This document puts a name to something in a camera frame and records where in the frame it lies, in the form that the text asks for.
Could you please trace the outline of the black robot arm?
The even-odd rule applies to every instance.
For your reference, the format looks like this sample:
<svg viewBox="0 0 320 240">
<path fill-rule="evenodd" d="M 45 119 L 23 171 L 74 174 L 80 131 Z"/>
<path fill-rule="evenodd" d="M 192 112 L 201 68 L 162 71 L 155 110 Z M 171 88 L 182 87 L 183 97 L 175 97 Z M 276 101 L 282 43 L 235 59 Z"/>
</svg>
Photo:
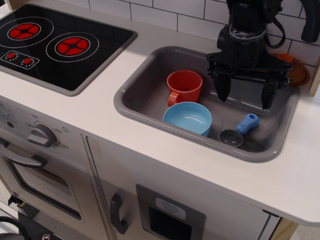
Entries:
<svg viewBox="0 0 320 240">
<path fill-rule="evenodd" d="M 226 101 L 231 80 L 258 82 L 264 85 L 262 108 L 271 107 L 277 90 L 289 85 L 292 64 L 271 55 L 267 36 L 268 24 L 274 23 L 280 31 L 283 26 L 276 19 L 281 10 L 279 0 L 228 0 L 228 24 L 220 31 L 217 48 L 209 53 L 208 74 L 221 101 Z"/>
</svg>

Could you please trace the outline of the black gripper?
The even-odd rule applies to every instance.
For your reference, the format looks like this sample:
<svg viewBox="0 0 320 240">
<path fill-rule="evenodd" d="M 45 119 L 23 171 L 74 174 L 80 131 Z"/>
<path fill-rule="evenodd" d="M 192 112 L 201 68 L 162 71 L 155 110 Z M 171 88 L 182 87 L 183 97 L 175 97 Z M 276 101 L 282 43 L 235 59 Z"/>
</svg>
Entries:
<svg viewBox="0 0 320 240">
<path fill-rule="evenodd" d="M 258 32 L 241 32 L 226 25 L 219 33 L 220 52 L 209 53 L 208 74 L 212 77 L 218 98 L 225 102 L 231 90 L 231 79 L 264 83 L 262 109 L 269 109 L 278 87 L 289 85 L 292 65 L 272 56 L 266 49 L 266 27 Z"/>
</svg>

